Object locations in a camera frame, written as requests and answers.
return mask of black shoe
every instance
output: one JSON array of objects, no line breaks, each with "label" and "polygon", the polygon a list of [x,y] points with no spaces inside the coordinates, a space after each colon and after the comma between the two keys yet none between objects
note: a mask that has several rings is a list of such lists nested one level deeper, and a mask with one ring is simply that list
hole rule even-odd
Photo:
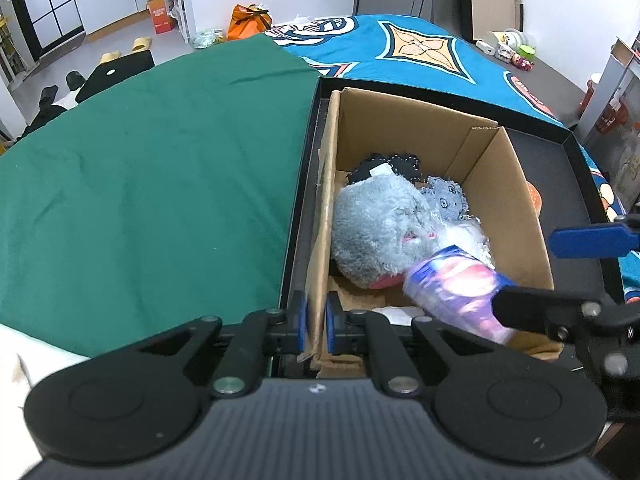
[{"label": "black shoe", "polygon": [[58,93],[58,85],[47,86],[42,89],[40,94],[40,101],[38,102],[40,110],[43,110],[47,106],[51,106],[53,101],[56,100],[56,94]]},{"label": "black shoe", "polygon": [[86,79],[77,70],[73,70],[66,75],[66,85],[71,91],[78,90],[85,82]]}]

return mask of green cloth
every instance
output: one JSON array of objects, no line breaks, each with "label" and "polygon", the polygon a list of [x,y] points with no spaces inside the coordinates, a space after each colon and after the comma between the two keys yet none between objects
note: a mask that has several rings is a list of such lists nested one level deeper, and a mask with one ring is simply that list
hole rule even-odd
[{"label": "green cloth", "polygon": [[0,323],[96,356],[277,306],[317,81],[260,34],[130,78],[0,156]]}]

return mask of blue and pink package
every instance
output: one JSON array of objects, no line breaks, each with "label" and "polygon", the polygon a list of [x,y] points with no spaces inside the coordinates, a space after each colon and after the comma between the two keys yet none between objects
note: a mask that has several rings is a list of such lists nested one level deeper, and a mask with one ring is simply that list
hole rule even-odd
[{"label": "blue and pink package", "polygon": [[514,331],[495,319],[491,300],[507,285],[513,282],[452,245],[413,267],[403,290],[432,317],[504,344]]}]

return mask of orange box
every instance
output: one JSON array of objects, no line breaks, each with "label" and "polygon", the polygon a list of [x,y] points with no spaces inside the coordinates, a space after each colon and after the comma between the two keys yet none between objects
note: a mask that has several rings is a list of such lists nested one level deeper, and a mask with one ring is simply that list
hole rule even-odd
[{"label": "orange box", "polygon": [[156,34],[169,32],[175,27],[177,22],[169,16],[164,0],[148,0],[146,8],[149,9],[149,14],[151,14],[151,20],[154,22]]}]

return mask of orange bag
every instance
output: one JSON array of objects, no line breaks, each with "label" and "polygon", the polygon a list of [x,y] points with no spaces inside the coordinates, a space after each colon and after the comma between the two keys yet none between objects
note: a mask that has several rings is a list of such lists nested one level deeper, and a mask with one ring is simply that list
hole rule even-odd
[{"label": "orange bag", "polygon": [[255,5],[248,7],[236,5],[231,14],[231,23],[229,23],[226,39],[227,41],[244,40],[254,34],[264,32],[268,28],[271,28],[269,9],[261,9]]}]

